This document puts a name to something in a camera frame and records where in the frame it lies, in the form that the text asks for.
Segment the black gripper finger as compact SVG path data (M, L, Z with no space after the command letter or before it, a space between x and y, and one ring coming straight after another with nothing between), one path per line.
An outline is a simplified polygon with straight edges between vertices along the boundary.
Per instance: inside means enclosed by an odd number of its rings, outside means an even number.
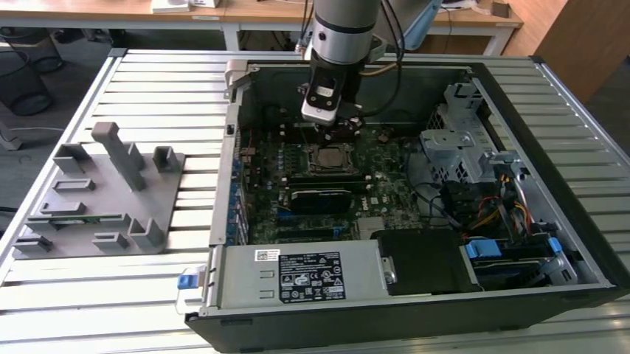
M364 125L365 119L361 117L344 119L340 123L341 142L354 142L361 136Z
M317 144L320 148L329 146L340 140L340 125L317 125Z

